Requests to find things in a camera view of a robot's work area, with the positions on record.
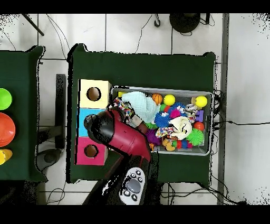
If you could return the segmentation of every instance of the remote control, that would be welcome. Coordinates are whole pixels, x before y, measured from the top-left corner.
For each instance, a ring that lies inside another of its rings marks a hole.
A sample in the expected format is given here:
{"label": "remote control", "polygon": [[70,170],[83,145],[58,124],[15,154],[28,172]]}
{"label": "remote control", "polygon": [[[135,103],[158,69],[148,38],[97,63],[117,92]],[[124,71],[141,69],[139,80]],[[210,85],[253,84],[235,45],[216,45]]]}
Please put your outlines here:
{"label": "remote control", "polygon": [[131,168],[124,177],[124,187],[119,191],[121,201],[127,205],[139,205],[146,177],[141,168]]}

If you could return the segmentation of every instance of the blue block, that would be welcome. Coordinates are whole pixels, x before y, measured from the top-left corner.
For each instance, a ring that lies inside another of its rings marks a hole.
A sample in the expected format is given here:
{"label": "blue block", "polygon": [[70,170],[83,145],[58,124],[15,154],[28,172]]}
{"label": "blue block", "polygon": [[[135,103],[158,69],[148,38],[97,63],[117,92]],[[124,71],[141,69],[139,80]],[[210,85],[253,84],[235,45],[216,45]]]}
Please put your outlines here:
{"label": "blue block", "polygon": [[88,137],[87,130],[83,125],[84,119],[90,114],[98,114],[99,112],[105,111],[105,109],[88,109],[80,108],[79,113],[79,137]]}

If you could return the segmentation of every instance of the shape sorter box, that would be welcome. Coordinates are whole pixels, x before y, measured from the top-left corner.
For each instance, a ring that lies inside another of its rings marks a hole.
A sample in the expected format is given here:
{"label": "shape sorter box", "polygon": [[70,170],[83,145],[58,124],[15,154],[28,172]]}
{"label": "shape sorter box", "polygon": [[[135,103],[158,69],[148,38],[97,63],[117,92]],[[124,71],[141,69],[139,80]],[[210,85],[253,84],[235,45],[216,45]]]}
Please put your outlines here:
{"label": "shape sorter box", "polygon": [[[87,129],[84,127],[83,122],[86,116],[98,114],[99,112],[105,111],[105,109],[79,109],[79,123],[76,124],[78,129],[78,144],[76,146],[75,153],[75,165],[104,165],[108,157],[108,148],[103,144],[98,144],[91,140],[88,136]],[[86,148],[91,145],[95,147],[97,154],[95,157],[88,157],[86,154]]]}
{"label": "shape sorter box", "polygon": [[[111,84],[108,81],[79,79],[80,108],[106,108],[110,99]],[[89,91],[95,88],[99,92],[99,98],[91,101]]]}

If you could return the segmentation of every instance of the green bowl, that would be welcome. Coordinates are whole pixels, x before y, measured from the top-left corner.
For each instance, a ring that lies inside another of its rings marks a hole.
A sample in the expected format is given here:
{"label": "green bowl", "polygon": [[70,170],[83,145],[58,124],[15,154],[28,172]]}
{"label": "green bowl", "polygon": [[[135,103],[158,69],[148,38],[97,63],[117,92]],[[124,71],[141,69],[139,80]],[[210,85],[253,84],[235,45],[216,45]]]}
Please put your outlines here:
{"label": "green bowl", "polygon": [[6,89],[0,88],[0,110],[7,109],[12,102],[12,96]]}

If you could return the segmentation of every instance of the green table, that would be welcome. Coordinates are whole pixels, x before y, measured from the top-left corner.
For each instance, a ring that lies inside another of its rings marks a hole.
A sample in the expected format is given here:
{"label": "green table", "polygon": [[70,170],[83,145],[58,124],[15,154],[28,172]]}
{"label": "green table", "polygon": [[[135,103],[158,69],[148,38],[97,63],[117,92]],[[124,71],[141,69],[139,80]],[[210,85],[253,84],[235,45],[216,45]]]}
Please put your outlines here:
{"label": "green table", "polygon": [[0,166],[0,180],[46,181],[34,164],[37,145],[37,63],[42,46],[27,52],[0,51],[0,88],[12,94],[10,107],[0,112],[9,115],[16,126],[16,135],[8,148],[10,160]]}
{"label": "green table", "polygon": [[[67,143],[70,164],[67,181],[105,179],[106,172],[119,158],[110,151],[104,166],[74,165],[78,79],[107,80],[113,86],[214,91],[215,55],[148,55],[112,52],[86,52],[76,44],[69,52]],[[206,156],[160,154],[158,181],[198,182],[209,185],[210,153]]]}

